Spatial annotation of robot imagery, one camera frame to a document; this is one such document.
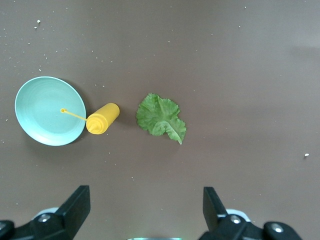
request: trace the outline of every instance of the table surface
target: table surface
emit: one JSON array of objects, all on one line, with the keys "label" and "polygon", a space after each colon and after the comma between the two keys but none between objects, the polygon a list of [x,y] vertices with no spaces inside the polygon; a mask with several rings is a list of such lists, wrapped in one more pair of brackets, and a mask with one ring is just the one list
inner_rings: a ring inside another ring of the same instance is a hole
[{"label": "table surface", "polygon": [[[0,1],[0,219],[22,225],[89,185],[75,239],[196,240],[212,186],[258,227],[317,239],[319,11],[318,0]],[[88,114],[112,102],[120,116],[102,135],[41,144],[15,115],[38,76],[71,84]],[[182,145],[137,125],[148,93],[179,105]]]}]

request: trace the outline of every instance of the screw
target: screw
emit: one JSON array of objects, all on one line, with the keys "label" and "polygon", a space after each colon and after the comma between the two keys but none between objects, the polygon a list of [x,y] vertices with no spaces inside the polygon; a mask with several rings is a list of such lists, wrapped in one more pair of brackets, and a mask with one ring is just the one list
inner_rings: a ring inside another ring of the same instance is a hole
[{"label": "screw", "polygon": [[48,221],[49,219],[50,219],[50,215],[49,215],[49,214],[42,214],[42,215],[39,217],[38,221],[39,221],[40,223],[45,223],[45,222]]},{"label": "screw", "polygon": [[232,215],[230,217],[231,221],[234,223],[234,224],[239,224],[241,223],[241,219],[239,217],[237,217],[236,215]]},{"label": "screw", "polygon": [[277,233],[282,233],[284,231],[284,229],[282,228],[282,226],[280,226],[277,223],[272,223],[271,224],[271,228],[273,231],[277,232]]},{"label": "screw", "polygon": [[3,222],[0,222],[0,231],[1,231],[2,229],[4,229],[5,227],[6,227],[6,224],[3,223]]}]

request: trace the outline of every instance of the turquoise plate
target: turquoise plate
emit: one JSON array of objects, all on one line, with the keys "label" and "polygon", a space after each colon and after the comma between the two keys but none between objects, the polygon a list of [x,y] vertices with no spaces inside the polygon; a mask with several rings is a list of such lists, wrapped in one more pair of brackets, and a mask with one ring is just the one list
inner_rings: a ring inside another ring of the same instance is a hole
[{"label": "turquoise plate", "polygon": [[62,146],[76,140],[86,121],[65,114],[61,109],[86,118],[86,108],[77,91],[65,81],[40,76],[27,81],[15,98],[15,115],[22,129],[34,140]]}]

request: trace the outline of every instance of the lettuce leaf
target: lettuce leaf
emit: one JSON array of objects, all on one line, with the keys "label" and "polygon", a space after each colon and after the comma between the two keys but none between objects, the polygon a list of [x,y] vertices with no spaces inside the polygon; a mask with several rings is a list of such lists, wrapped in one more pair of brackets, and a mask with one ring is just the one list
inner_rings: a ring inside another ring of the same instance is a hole
[{"label": "lettuce leaf", "polygon": [[137,123],[153,136],[167,133],[169,138],[182,144],[186,135],[186,124],[178,118],[179,106],[170,99],[149,93],[139,104],[136,112]]}]

